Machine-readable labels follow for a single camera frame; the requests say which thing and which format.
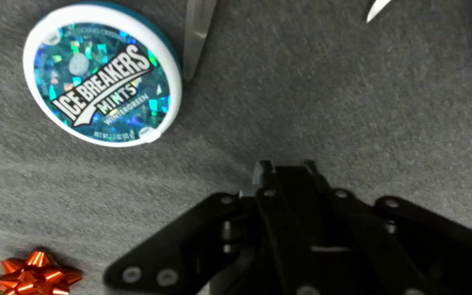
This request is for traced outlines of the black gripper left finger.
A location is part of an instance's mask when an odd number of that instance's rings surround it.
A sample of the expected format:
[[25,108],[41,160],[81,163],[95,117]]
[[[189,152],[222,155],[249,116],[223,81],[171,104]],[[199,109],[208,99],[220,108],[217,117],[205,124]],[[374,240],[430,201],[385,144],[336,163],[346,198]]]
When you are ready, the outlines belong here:
[[112,262],[110,295],[290,295],[286,270],[292,168],[261,160],[248,191],[218,191]]

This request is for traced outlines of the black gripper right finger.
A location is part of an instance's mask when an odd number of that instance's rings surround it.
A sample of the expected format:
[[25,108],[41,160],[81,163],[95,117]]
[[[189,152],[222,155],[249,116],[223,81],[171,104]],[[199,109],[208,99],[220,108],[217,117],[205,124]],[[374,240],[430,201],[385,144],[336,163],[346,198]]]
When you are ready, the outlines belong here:
[[313,160],[308,173],[374,271],[371,295],[472,295],[472,229],[397,194],[372,206],[335,188]]

